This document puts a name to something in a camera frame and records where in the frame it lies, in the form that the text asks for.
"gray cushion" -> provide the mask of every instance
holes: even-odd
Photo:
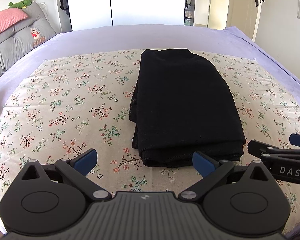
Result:
[[[0,33],[0,76],[32,49],[56,35],[37,3],[22,10],[28,18]]]

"winnie the pooh embroidery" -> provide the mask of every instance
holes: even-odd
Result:
[[[31,35],[35,40],[40,38],[40,33],[34,28],[31,28]]]

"cream door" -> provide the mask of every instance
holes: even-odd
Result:
[[[255,40],[262,0],[229,0],[227,27],[236,26],[251,40]]]
[[[226,28],[229,0],[210,0],[208,27],[222,30]]]

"pink pillow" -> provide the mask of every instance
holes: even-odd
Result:
[[[27,17],[28,15],[18,8],[10,8],[0,11],[0,33]]]

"floral cloth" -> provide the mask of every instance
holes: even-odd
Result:
[[[29,159],[51,164],[89,148],[98,152],[98,164],[87,177],[113,194],[117,190],[178,194],[201,179],[193,167],[145,167],[131,148],[135,124],[128,118],[129,105],[143,51],[47,60],[23,80],[0,116],[0,199]],[[270,73],[249,59],[192,52],[210,60],[228,83],[247,142],[256,139],[294,148],[289,135],[300,134],[300,107]],[[186,107],[176,111],[181,118],[191,113]],[[241,165],[255,159],[246,146]],[[287,231],[300,221],[300,185],[278,184],[291,206]]]

